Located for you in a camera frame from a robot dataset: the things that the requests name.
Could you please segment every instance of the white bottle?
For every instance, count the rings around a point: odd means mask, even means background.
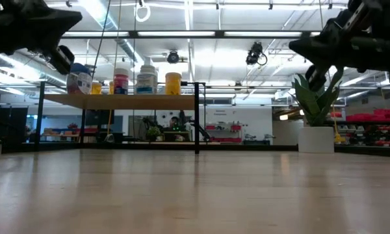
[[[157,93],[157,72],[152,65],[143,65],[136,79],[136,94]]]

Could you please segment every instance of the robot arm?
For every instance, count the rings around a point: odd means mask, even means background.
[[[312,90],[324,85],[331,66],[390,72],[390,0],[350,0],[320,35],[292,41],[289,48],[314,64],[306,73]]]
[[[42,54],[58,72],[70,72],[74,55],[59,41],[82,20],[80,12],[49,8],[43,0],[0,0],[0,53],[27,48]]]

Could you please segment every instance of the storage rack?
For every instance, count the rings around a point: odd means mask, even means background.
[[[50,100],[63,105],[69,105],[83,110],[81,116],[81,131],[79,134],[80,146],[84,146],[85,132],[85,111],[94,110],[194,110],[194,150],[195,154],[200,152],[200,85],[203,85],[205,93],[205,83],[194,82],[186,85],[194,86],[194,95],[90,95],[90,94],[45,94],[45,81],[40,83],[40,95],[38,104],[38,119],[36,128],[41,129],[44,100]],[[39,150],[40,131],[36,132],[34,149]]]
[[[240,123],[207,123],[205,130],[212,136],[212,141],[218,140],[225,144],[241,144],[242,142],[242,124]]]
[[[333,126],[334,122],[326,122],[325,125]],[[350,140],[355,140],[357,146],[366,146],[368,142],[370,146],[390,146],[390,139],[384,140],[385,135],[390,135],[390,121],[338,121],[337,126],[338,133],[346,139],[344,145],[355,145],[350,142]],[[367,131],[374,126],[376,131],[383,134],[378,134],[379,136],[374,141],[368,140]]]

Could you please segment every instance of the shelf leg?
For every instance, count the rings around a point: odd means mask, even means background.
[[[194,83],[195,89],[195,154],[200,154],[200,84]]]
[[[81,116],[81,132],[79,133],[80,147],[84,147],[84,131],[85,131],[85,109],[83,109],[83,115]]]
[[[36,134],[34,136],[34,150],[35,151],[39,151],[40,130],[42,128],[42,115],[44,113],[45,84],[46,84],[45,81],[40,82],[38,119],[36,120]]]

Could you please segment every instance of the potted plant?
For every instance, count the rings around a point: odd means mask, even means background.
[[[310,127],[299,130],[298,145],[302,153],[333,153],[333,128],[324,127],[324,121],[331,110],[331,105],[339,95],[339,83],[344,73],[344,68],[337,68],[329,87],[323,86],[314,92],[309,88],[308,81],[300,74],[299,79],[292,83],[300,108],[304,111],[305,122]]]
[[[161,131],[158,127],[150,127],[148,132],[146,133],[146,136],[148,137],[149,141],[156,141],[156,138],[161,135]]]

